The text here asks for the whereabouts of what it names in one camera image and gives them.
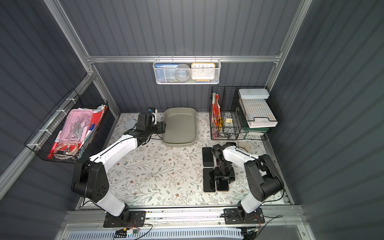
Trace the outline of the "cream case phone black screen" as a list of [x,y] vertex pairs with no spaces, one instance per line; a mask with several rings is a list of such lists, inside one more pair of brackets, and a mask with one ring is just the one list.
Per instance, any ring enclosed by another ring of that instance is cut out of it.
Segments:
[[203,169],[203,191],[214,193],[216,191],[215,173],[213,168]]

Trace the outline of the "white case phone black screen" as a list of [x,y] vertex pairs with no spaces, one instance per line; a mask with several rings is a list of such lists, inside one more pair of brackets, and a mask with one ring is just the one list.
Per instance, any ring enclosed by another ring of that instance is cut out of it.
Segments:
[[225,144],[225,148],[228,148],[228,147],[237,147],[237,144],[235,142],[227,142]]

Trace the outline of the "light blue case phone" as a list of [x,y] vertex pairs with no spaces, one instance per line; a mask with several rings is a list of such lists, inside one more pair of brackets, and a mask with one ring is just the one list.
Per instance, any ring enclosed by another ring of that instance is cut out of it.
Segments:
[[214,157],[211,147],[202,148],[203,166],[205,168],[214,167]]

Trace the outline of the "grey storage tray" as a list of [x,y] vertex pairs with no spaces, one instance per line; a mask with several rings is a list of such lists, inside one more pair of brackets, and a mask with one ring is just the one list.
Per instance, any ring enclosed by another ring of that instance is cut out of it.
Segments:
[[164,112],[166,131],[162,142],[167,147],[189,147],[198,139],[197,111],[193,108],[169,108]]

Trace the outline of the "beige case phone with ring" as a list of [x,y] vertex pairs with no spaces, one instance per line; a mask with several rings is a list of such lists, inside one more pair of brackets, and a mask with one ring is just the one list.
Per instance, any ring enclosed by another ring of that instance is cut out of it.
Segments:
[[243,142],[239,142],[238,143],[238,148],[240,148],[241,150],[244,150],[248,153],[251,152],[251,145],[249,143],[243,143]]

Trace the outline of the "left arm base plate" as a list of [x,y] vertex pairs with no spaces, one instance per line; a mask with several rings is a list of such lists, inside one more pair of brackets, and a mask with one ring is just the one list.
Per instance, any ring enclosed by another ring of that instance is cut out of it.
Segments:
[[145,211],[129,211],[123,212],[120,216],[115,217],[107,213],[103,227],[104,228],[131,228],[143,227],[146,218]]

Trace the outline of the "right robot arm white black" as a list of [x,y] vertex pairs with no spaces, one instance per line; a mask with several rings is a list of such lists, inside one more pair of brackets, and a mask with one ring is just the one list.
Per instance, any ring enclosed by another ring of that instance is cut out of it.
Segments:
[[241,150],[235,143],[214,145],[212,154],[217,162],[213,173],[217,187],[227,187],[235,181],[233,165],[245,171],[249,193],[237,206],[237,215],[241,220],[249,219],[267,198],[285,188],[269,155],[252,155]]

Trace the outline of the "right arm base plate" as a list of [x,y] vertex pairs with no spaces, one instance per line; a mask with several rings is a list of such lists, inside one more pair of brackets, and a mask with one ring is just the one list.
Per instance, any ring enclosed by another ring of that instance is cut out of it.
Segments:
[[241,212],[239,209],[227,208],[227,209],[224,209],[224,213],[221,214],[221,217],[225,219],[225,223],[227,225],[237,225],[237,224],[260,225],[265,223],[264,214],[261,208],[258,208],[249,214],[245,212]]

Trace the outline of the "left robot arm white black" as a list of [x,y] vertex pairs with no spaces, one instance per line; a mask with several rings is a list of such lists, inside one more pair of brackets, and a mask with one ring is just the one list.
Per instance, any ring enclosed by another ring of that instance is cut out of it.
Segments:
[[140,113],[135,125],[127,130],[115,143],[86,160],[75,163],[71,190],[91,200],[110,216],[127,223],[130,219],[129,206],[119,200],[110,189],[108,172],[125,155],[145,145],[152,135],[166,131],[166,123],[157,121],[155,108]]

